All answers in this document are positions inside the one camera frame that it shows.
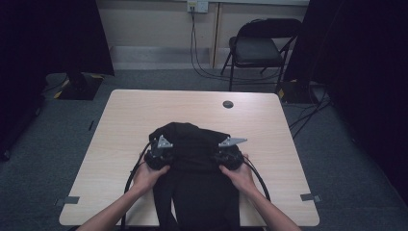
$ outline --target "table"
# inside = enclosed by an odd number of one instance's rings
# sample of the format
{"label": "table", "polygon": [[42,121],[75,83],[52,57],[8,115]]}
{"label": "table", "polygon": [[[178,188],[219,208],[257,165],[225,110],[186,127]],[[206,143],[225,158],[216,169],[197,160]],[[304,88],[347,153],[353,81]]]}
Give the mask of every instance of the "table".
{"label": "table", "polygon": [[[224,108],[226,100],[234,107]],[[112,92],[69,194],[80,199],[64,205],[60,223],[82,224],[119,198],[148,135],[170,122],[189,122],[247,138],[239,148],[260,172],[271,201],[300,226],[319,224],[314,201],[300,198],[310,189],[277,95],[178,90]],[[241,226],[265,225],[242,195],[240,214]],[[158,225],[152,192],[127,215],[128,225]]]}

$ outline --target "small black object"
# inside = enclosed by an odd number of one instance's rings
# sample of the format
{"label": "small black object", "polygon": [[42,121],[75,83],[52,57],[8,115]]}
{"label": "small black object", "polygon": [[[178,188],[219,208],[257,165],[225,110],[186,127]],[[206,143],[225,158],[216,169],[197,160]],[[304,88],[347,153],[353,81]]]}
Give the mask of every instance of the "small black object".
{"label": "small black object", "polygon": [[243,163],[243,155],[236,145],[229,147],[221,147],[214,154],[213,159],[219,165],[223,165],[230,170],[236,170]]}
{"label": "small black object", "polygon": [[151,145],[151,150],[148,150],[144,155],[144,160],[155,170],[160,170],[164,166],[169,166],[173,163],[174,156],[171,148],[160,148],[159,142],[154,140]]}
{"label": "small black object", "polygon": [[224,106],[224,108],[230,109],[234,107],[234,103],[229,100],[226,100],[222,103],[222,106]]}

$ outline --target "black cloth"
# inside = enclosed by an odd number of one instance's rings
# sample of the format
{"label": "black cloth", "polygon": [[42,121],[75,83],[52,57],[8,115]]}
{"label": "black cloth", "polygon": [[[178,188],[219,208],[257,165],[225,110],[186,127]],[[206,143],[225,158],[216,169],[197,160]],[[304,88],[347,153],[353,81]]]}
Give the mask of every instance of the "black cloth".
{"label": "black cloth", "polygon": [[161,135],[173,143],[175,160],[153,188],[160,230],[240,230],[239,192],[211,159],[229,135],[175,122],[149,139]]}

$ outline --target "cable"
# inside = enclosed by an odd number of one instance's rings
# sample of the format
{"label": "cable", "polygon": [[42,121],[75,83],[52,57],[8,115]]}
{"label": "cable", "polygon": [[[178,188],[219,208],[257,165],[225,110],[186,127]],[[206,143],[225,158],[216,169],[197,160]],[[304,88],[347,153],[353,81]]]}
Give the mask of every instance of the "cable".
{"label": "cable", "polygon": [[251,168],[251,170],[255,173],[256,177],[258,178],[259,183],[261,183],[262,189],[264,190],[265,193],[265,198],[270,201],[270,196],[269,196],[269,191],[267,186],[265,185],[264,180],[262,179],[261,175],[258,173],[258,171],[256,170],[255,167],[253,167],[252,165],[250,165],[248,162],[243,162],[244,164],[246,164],[247,166],[249,166],[249,168]]}
{"label": "cable", "polygon": [[[191,46],[190,46],[190,55],[191,55],[192,68],[201,77],[208,78],[208,79],[216,79],[216,80],[220,80],[220,81],[229,81],[228,77],[209,73],[201,66],[201,64],[200,64],[200,62],[198,60],[198,53],[197,53],[197,37],[196,37],[196,32],[195,32],[195,14],[194,14],[195,10],[194,10],[194,7],[190,7],[190,10],[191,10],[191,20],[192,20]],[[194,61],[193,61],[193,57],[194,57],[194,55],[192,53],[192,48],[193,47],[194,47],[194,51],[195,51],[195,60],[196,60],[196,62],[198,64],[199,69],[201,71],[203,71],[205,74],[209,75],[209,76],[206,76],[206,75],[203,75],[203,74],[199,73],[198,70],[196,69],[196,67],[194,65]],[[246,84],[246,83],[250,83],[250,82],[265,81],[265,80],[268,80],[268,79],[278,77],[279,75],[277,73],[278,73],[279,70],[280,70],[280,68],[278,68],[272,75],[269,75],[269,76],[267,76],[265,78],[260,78],[260,79],[246,79],[246,78],[237,78],[236,77],[236,78],[234,78],[236,80],[234,82],[238,83],[238,85],[239,85],[239,84],[243,84],[243,83]],[[276,83],[254,83],[254,84],[276,84]]]}
{"label": "cable", "polygon": [[49,92],[50,90],[53,90],[53,89],[59,87],[59,86],[62,85],[67,79],[68,79],[68,74],[65,74],[65,78],[63,79],[62,82],[60,82],[58,85],[56,85],[56,86],[54,86],[54,87],[52,87],[52,88],[49,88],[49,89],[47,89],[47,90],[44,90],[42,93]]}
{"label": "cable", "polygon": [[[134,177],[135,174],[136,174],[136,171],[138,170],[138,168],[139,168],[142,164],[144,164],[144,162],[143,162],[143,163],[140,163],[140,161],[141,161],[142,157],[144,156],[144,153],[146,152],[147,147],[149,147],[150,144],[152,144],[152,142],[153,142],[153,141],[150,141],[150,142],[146,145],[146,147],[143,149],[143,151],[141,152],[141,154],[139,155],[139,159],[138,159],[138,161],[136,162],[136,164],[135,164],[135,166],[133,167],[133,169],[131,170],[130,175],[129,175],[129,178],[128,178],[127,182],[126,182],[126,186],[125,186],[124,193],[127,193],[127,192],[129,191],[130,184],[132,183],[132,180],[133,180],[133,177]],[[120,221],[120,230],[122,230],[122,231],[125,230],[125,226],[126,226],[126,213],[123,215],[122,220]]]}
{"label": "cable", "polygon": [[311,113],[309,113],[308,115],[304,116],[303,118],[298,119],[295,123],[293,123],[293,124],[291,124],[291,125],[289,126],[290,129],[292,130],[292,129],[295,127],[295,125],[296,125],[299,121],[301,121],[301,120],[307,118],[306,121],[300,126],[300,128],[294,133],[294,135],[292,136],[293,139],[296,138],[297,134],[299,134],[299,132],[303,129],[303,127],[306,126],[306,124],[309,122],[309,120],[312,118],[312,116],[313,116],[314,114],[316,114],[318,111],[320,111],[320,110],[326,108],[328,105],[330,105],[330,102],[331,102],[331,101],[329,101],[329,102],[328,102],[326,105],[324,105],[322,108],[320,107],[320,106],[322,105],[323,101],[324,101],[324,97],[325,97],[326,93],[327,93],[327,89],[324,90],[323,96],[321,97],[321,100],[320,100],[319,104],[315,107],[315,109],[314,109]]}

